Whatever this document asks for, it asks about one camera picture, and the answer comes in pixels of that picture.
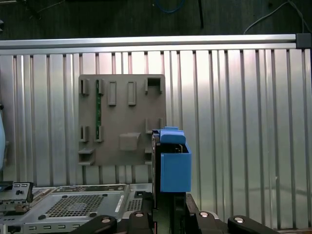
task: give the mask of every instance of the metal panel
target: metal panel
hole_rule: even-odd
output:
[[[293,225],[292,211],[292,169],[290,145],[290,110],[287,70],[287,51],[275,50],[275,91],[276,91],[276,181],[277,181],[277,208],[280,212],[280,227],[291,228]]]
[[[248,215],[246,203],[246,150],[245,150],[245,109],[243,103],[243,83],[241,74],[241,54],[239,50],[228,51],[229,105],[230,105],[230,146],[232,163],[233,213]]]
[[[50,56],[50,124],[53,184],[66,184],[66,140],[64,113],[63,55]]]
[[[198,143],[200,161],[201,208],[215,210],[215,139],[211,57],[208,51],[196,52]]]
[[[167,125],[184,129],[192,149],[192,194],[200,209],[223,220],[241,214],[273,228],[306,228],[312,216],[311,59],[310,50],[293,49],[294,39],[1,41],[10,141],[3,179],[45,186],[148,182],[147,165],[77,165],[78,77],[161,73]]]
[[[46,55],[34,55],[34,156],[36,157],[37,185],[49,186],[53,184],[52,163],[50,155],[50,118],[49,118],[49,78]]]
[[[305,228],[308,223],[307,208],[307,172],[306,172],[306,138],[304,120],[304,90],[302,72],[302,52],[290,50],[290,82],[292,106],[292,201],[293,220],[297,228]]]
[[[196,204],[200,205],[200,167],[198,155],[198,116],[197,107],[197,87],[195,60],[192,51],[180,52],[181,70],[181,95],[182,95],[182,126],[185,137],[192,149],[192,196]]]
[[[244,81],[245,81],[245,124],[246,124],[246,173],[248,178],[247,214],[250,218],[261,222],[261,196],[263,195],[260,178],[260,132],[259,110],[260,92],[258,87],[258,73],[256,67],[255,50],[245,50],[243,53]]]

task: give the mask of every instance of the metal screw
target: metal screw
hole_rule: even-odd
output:
[[[207,218],[209,215],[206,212],[200,212],[200,216]]]
[[[109,218],[105,218],[102,220],[102,223],[109,223],[111,220]]]
[[[237,223],[243,223],[243,222],[244,222],[244,220],[243,220],[242,218],[240,218],[240,217],[236,217],[236,218],[234,218],[234,220],[235,220]]]

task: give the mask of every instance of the white cable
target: white cable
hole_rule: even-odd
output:
[[[249,29],[251,29],[252,27],[254,27],[256,24],[258,24],[259,22],[261,22],[262,20],[266,19],[267,17],[273,15],[276,11],[278,11],[282,6],[286,5],[287,3],[289,3],[298,13],[299,17],[302,20],[302,32],[304,32],[304,25],[307,27],[308,31],[310,33],[312,33],[310,27],[308,26],[307,22],[304,20],[303,15],[301,13],[301,11],[298,9],[298,7],[296,6],[295,3],[293,3],[291,0],[287,0],[287,2],[284,2],[283,4],[281,4],[278,8],[276,8],[274,11],[272,11],[271,13],[261,17],[260,19],[258,19],[257,21],[255,21],[254,23],[252,23],[251,25],[248,26],[248,28],[244,31],[244,34],[247,33],[247,31]]]

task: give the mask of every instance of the black bracket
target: black bracket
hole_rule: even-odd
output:
[[[296,49],[311,49],[312,36],[311,33],[296,34]]]

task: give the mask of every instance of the gray mounting plate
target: gray mounting plate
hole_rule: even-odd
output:
[[[152,129],[166,124],[165,93],[163,75],[81,75],[80,165],[141,165],[150,161]]]

